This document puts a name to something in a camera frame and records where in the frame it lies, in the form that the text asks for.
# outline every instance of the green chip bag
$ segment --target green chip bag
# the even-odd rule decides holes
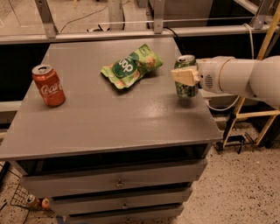
[[[101,73],[119,89],[129,88],[145,74],[163,65],[163,61],[146,44],[125,59],[111,66],[103,66]]]

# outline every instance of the cabinet drawer front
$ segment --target cabinet drawer front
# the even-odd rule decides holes
[[[122,192],[113,195],[95,196],[51,201],[51,208],[57,214],[88,214],[110,210],[130,210],[136,207],[150,207],[183,203],[193,189],[175,188],[139,192]]]
[[[97,193],[161,186],[198,180],[207,161],[187,160],[162,164],[126,166],[115,169],[24,177],[21,185],[37,198]]]
[[[87,215],[70,217],[69,224],[116,224],[130,223],[131,221],[153,220],[179,216],[183,206],[164,206],[156,209],[139,209],[133,212],[102,213],[100,215]]]

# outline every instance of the white cable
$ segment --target white cable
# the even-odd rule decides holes
[[[253,34],[252,34],[252,30],[251,30],[251,27],[248,25],[248,24],[243,24],[247,29],[248,29],[248,32],[249,32],[249,35],[250,35],[250,44],[251,44],[251,53],[252,53],[252,60],[255,58],[255,55],[254,55],[254,42],[253,42]],[[236,103],[237,101],[239,100],[240,96],[236,96],[236,99],[234,100],[234,102],[232,104],[230,104],[228,107],[226,108],[213,108],[210,106],[210,103],[209,101],[207,102],[207,106],[212,109],[212,110],[215,110],[215,111],[225,111],[227,109],[230,109],[232,108]]]
[[[231,108],[236,104],[236,102],[239,100],[239,98],[240,98],[239,95],[236,96],[236,99],[234,100],[234,102],[233,102],[232,104],[230,104],[230,105],[229,105],[228,107],[226,107],[226,108],[213,108],[213,107],[210,106],[209,101],[207,101],[206,105],[207,105],[210,109],[215,110],[215,111],[225,111],[225,110],[227,110],[227,109],[231,109]]]
[[[253,42],[252,29],[248,24],[243,24],[243,25],[247,28],[247,30],[250,34],[251,52],[252,52],[252,60],[253,60],[255,58],[255,55],[254,55],[254,42]]]

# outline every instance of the green can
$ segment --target green can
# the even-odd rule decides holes
[[[195,57],[191,54],[177,57],[174,68],[190,67],[196,64]],[[177,95],[180,98],[194,97],[198,93],[198,85],[193,87],[175,81]]]

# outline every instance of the coca-cola can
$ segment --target coca-cola can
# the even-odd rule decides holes
[[[52,66],[35,66],[32,69],[32,78],[43,97],[45,105],[57,107],[66,100],[60,78]]]
[[[39,199],[36,199],[36,197],[32,194],[29,194],[27,199],[26,199],[26,205],[29,207],[29,208],[32,208],[32,209],[42,209],[41,205],[40,205],[40,200]]]

